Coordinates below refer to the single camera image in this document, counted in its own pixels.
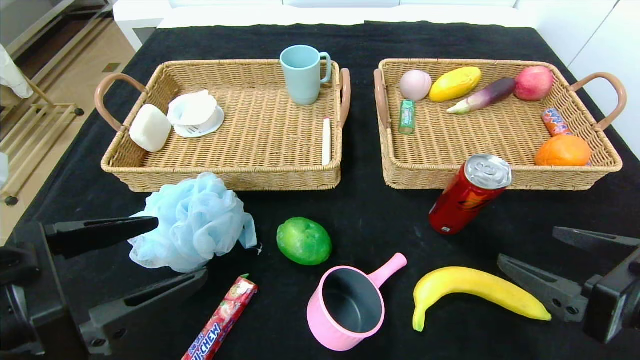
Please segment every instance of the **basket handle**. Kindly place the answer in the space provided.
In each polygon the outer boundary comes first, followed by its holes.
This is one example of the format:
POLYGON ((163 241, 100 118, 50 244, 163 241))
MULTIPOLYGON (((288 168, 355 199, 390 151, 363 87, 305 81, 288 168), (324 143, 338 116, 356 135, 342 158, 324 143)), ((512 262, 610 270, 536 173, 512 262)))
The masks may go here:
POLYGON ((618 105, 616 106, 616 108, 613 109, 613 111, 611 112, 611 114, 609 114, 608 117, 602 119, 599 123, 595 125, 595 127, 601 130, 604 130, 609 125, 611 125, 613 120, 616 120, 616 117, 618 117, 618 115, 620 115, 622 110, 625 109, 625 106, 627 105, 627 90, 625 89, 625 86, 622 85, 622 82, 620 82, 620 79, 618 79, 616 76, 608 72, 595 72, 587 76, 586 78, 578 81, 577 83, 573 84, 572 86, 569 87, 569 89, 575 92, 578 89, 582 88, 584 85, 586 85, 589 81, 595 78, 603 78, 607 80, 611 84, 611 86, 613 86, 613 88, 616 90, 616 93, 618 93, 618 105))
POLYGON ((340 70, 342 76, 342 107, 340 108, 340 128, 344 128, 344 123, 349 115, 351 107, 351 73, 349 69, 340 70))
POLYGON ((107 90, 109 90, 111 85, 116 80, 124 80, 128 82, 129 84, 133 85, 136 89, 138 89, 141 93, 147 93, 148 91, 144 85, 137 82, 134 78, 130 77, 129 75, 120 74, 120 73, 108 75, 107 77, 102 79, 102 81, 98 84, 98 87, 95 89, 95 94, 93 95, 93 101, 95 102, 95 109, 98 110, 100 115, 102 115, 102 118, 104 118, 104 120, 106 120, 106 122, 109 123, 109 125, 111 125, 111 127, 115 131, 120 131, 123 125, 119 123, 110 114, 107 108, 104 107, 104 94, 107 92, 107 90))
POLYGON ((376 86, 376 107, 380 122, 385 129, 389 128, 389 105, 387 102, 387 89, 382 79, 382 70, 376 69, 373 72, 373 80, 376 86))

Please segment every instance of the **red apple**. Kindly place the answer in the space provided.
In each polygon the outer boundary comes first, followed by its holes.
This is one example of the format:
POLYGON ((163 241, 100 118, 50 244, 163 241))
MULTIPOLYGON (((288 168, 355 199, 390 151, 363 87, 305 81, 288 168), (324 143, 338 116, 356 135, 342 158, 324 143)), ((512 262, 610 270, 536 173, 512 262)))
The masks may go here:
POLYGON ((513 93, 520 100, 539 101, 549 94, 553 84, 554 76, 548 68, 527 67, 516 77, 516 90, 513 93))

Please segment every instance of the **yellow mango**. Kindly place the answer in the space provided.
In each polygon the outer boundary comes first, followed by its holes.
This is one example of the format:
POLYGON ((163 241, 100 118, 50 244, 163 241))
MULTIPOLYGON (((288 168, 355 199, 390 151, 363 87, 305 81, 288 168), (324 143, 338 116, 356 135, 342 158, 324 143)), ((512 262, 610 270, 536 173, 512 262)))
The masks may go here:
POLYGON ((440 76, 429 91, 429 99, 435 102, 452 100, 473 90, 482 72, 475 66, 461 67, 440 76))

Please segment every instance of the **table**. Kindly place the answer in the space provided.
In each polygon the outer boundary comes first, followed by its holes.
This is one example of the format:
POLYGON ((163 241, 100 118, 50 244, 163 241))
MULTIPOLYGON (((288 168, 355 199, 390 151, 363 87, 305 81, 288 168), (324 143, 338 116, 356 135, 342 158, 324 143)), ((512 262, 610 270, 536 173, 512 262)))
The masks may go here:
MULTIPOLYGON (((251 213, 261 255, 240 246, 214 258, 209 280, 196 295, 129 329, 131 352, 122 359, 178 359, 216 309, 234 279, 251 273, 260 291, 225 340, 216 359, 637 359, 640 334, 624 332, 604 346, 579 324, 537 322, 471 295, 449 295, 428 311, 424 332, 412 330, 412 291, 426 273, 443 266, 468 266, 500 274, 498 253, 584 282, 611 265, 551 238, 554 225, 638 236, 640 163, 619 136, 607 136, 623 169, 583 192, 507 191, 459 235, 436 234, 426 220, 438 190, 398 191, 385 186, 376 125, 373 70, 384 58, 486 58, 553 63, 573 76, 533 29, 468 24, 367 23, 356 26, 250 26, 159 29, 124 72, 146 83, 168 60, 277 58, 291 44, 328 51, 351 70, 353 96, 344 130, 342 182, 321 192, 241 192, 251 213), (295 216, 323 224, 333 238, 331 258, 299 266, 278 251, 278 225, 295 216), (373 338, 346 353, 323 348, 305 319, 307 300, 321 275, 336 265, 372 272, 395 252, 408 266, 381 288, 387 315, 373 338)), ((106 105, 124 119, 137 90, 117 83, 106 105)), ((602 114, 581 90, 597 120, 602 114)), ((21 222, 61 222, 129 216, 148 194, 132 193, 100 169, 113 130, 93 113, 21 222)), ((86 310, 152 282, 176 275, 148 270, 128 257, 130 246, 59 262, 60 277, 83 322, 86 310)))

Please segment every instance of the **light blue mug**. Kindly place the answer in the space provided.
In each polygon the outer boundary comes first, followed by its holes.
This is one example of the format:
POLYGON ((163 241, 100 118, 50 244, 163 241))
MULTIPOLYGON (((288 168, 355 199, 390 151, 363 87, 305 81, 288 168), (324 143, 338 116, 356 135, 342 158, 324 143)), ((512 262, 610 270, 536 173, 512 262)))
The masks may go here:
POLYGON ((320 84, 331 80, 331 56, 307 45, 294 45, 280 54, 280 64, 291 99, 300 105, 313 104, 320 84), (326 58, 326 75, 320 79, 320 58, 326 58))

